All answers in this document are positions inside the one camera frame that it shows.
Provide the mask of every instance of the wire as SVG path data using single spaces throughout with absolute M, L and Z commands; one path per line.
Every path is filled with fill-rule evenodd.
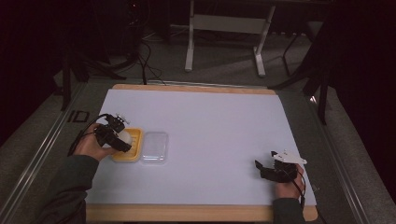
M 147 80 L 158 79 L 161 81 L 161 83 L 163 85 L 166 86 L 165 82 L 161 79 L 161 75 L 163 74 L 163 72 L 158 68 L 149 66 L 149 57 L 151 56 L 151 47 L 144 41 L 142 41 L 141 43 L 148 48 L 148 56 L 146 59 L 141 54 L 138 55 L 138 60 L 140 62 L 140 65 L 142 66 L 142 78 L 143 78 L 144 85 L 147 85 Z M 154 77 L 147 79 L 146 67 L 149 69 L 149 71 L 152 73 L 152 75 L 154 75 Z M 159 75 L 155 74 L 155 72 L 153 70 L 160 71 L 160 74 Z
M 288 172 L 286 172 L 286 171 L 283 170 L 283 169 L 282 169 L 282 171 L 283 171 L 283 173 L 285 173 L 285 174 L 289 177 L 291 183 L 293 183 L 293 185 L 294 185 L 294 186 L 297 188 L 297 190 L 300 192 L 300 196 L 301 196 L 300 206 L 304 209 L 304 206 L 305 206 L 305 189 L 306 189 L 305 178 L 303 177 L 303 175 L 302 175 L 300 172 L 297 171 L 297 173 L 301 176 L 301 178 L 302 178 L 302 180 L 303 180 L 303 182 L 304 182 L 304 190 L 301 190 L 301 189 L 298 187 L 297 183 L 294 181 L 294 179 L 291 178 L 291 176 L 288 174 Z
M 327 224 L 326 219 L 324 219 L 324 217 L 323 217 L 323 215 L 320 213 L 318 207 L 317 207 L 317 211 L 318 211 L 318 215 L 319 215 L 320 219 L 322 220 L 322 222 L 323 222 L 324 224 Z
M 81 131 L 78 133 L 78 135 L 77 135 L 75 141 L 72 143 L 72 145 L 71 145 L 70 148 L 69 148 L 69 152 L 68 152 L 67 156 L 73 155 L 73 153 L 75 152 L 76 147 L 77 147 L 77 145 L 78 145 L 78 143 L 79 143 L 79 140 L 80 140 L 83 136 L 86 135 L 85 132 L 87 132 L 88 128 L 89 128 L 91 125 L 93 125 L 93 124 L 94 124 L 97 120 L 99 120 L 100 118 L 102 118 L 102 117 L 107 117 L 107 116 L 109 116 L 109 115 L 108 115 L 108 114 L 103 114 L 103 115 L 97 116 L 95 119 L 91 120 L 91 121 L 87 124 L 87 126 L 85 126 L 85 128 L 84 128 L 83 130 L 81 130 Z

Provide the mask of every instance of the clear plastic container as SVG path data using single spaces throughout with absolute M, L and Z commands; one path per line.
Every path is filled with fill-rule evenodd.
M 168 134 L 165 132 L 147 132 L 143 142 L 141 162 L 161 165 L 166 162 Z

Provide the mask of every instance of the metal stand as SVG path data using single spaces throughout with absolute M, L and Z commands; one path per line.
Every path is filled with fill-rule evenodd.
M 327 100 L 327 89 L 329 87 L 329 78 L 330 78 L 330 69 L 321 69 L 318 70 L 316 68 L 310 68 L 304 72 L 299 72 L 298 70 L 294 73 L 294 76 L 289 78 L 288 80 L 279 83 L 274 86 L 268 86 L 269 90 L 281 90 L 297 81 L 302 80 L 303 78 L 309 77 L 309 80 L 306 82 L 303 93 L 306 96 L 313 96 L 315 92 L 320 87 L 320 96 L 318 102 L 318 116 L 320 121 L 323 124 L 326 124 L 325 119 L 325 109 L 326 109 L 326 100 Z
M 212 30 L 223 32 L 238 32 L 247 34 L 261 35 L 260 43 L 254 47 L 254 56 L 256 59 L 257 71 L 260 77 L 265 76 L 264 65 L 262 62 L 262 47 L 265 38 L 268 35 L 271 20 L 274 16 L 275 6 L 271 6 L 266 20 L 251 18 L 234 18 L 194 14 L 194 1 L 190 0 L 190 31 L 189 45 L 187 48 L 187 57 L 185 71 L 192 71 L 192 62 L 194 54 L 194 29 Z

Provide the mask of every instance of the gray carpet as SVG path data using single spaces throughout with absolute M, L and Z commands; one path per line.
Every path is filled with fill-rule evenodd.
M 263 51 L 267 76 L 262 78 L 257 76 L 252 57 L 252 47 L 258 41 L 257 36 L 246 36 L 243 41 L 230 41 L 234 36 L 226 36 L 227 40 L 211 41 L 212 35 L 197 34 L 193 70 L 190 73 L 184 72 L 186 35 L 173 36 L 171 43 L 161 41 L 156 35 L 150 36 L 146 39 L 151 50 L 148 65 L 155 76 L 160 76 L 166 84 L 181 82 L 263 88 L 288 78 L 279 56 L 289 44 L 290 38 L 283 35 L 270 35 L 267 38 Z M 309 45 L 303 36 L 296 41 L 288 54 L 290 70 L 302 61 Z M 149 49 L 144 45 L 140 52 L 144 58 L 149 55 Z M 122 59 L 115 57 L 112 62 L 120 60 Z M 155 77 L 148 67 L 146 73 L 148 77 Z M 127 70 L 121 69 L 119 74 L 128 77 L 124 83 L 140 83 L 142 68 L 137 63 Z M 378 177 L 335 91 L 329 89 L 326 107 L 328 125 L 323 126 L 316 117 L 315 105 L 309 103 L 301 93 L 305 82 L 302 80 L 277 93 L 285 108 L 297 147 L 308 160 L 306 170 L 311 183 L 318 189 L 318 210 L 327 223 L 394 223 L 395 204 Z M 92 71 L 89 83 L 81 85 L 74 82 L 74 93 L 79 94 L 68 110 L 60 112 L 62 99 L 51 96 L 2 146 L 0 202 L 4 206 L 35 152 L 38 149 L 43 151 L 42 143 L 51 145 L 30 188 L 17 202 L 10 223 L 29 223 L 32 220 L 50 178 L 64 159 L 78 130 L 85 126 L 84 123 L 67 122 L 71 111 L 88 111 L 91 116 L 97 115 L 106 90 L 115 83 L 120 82 Z M 153 80 L 150 84 L 162 82 Z M 57 132 L 51 127 L 60 123 L 60 118 L 66 120 L 61 122 Z M 56 136 L 56 141 L 48 142 L 47 133 Z M 319 218 L 312 223 L 324 222 Z

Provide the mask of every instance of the sleeve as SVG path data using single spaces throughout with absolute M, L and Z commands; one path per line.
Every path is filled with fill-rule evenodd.
M 34 223 L 85 223 L 86 190 L 92 187 L 98 165 L 89 156 L 67 157 L 49 183 Z
M 305 223 L 303 209 L 297 199 L 281 198 L 273 202 L 274 224 Z

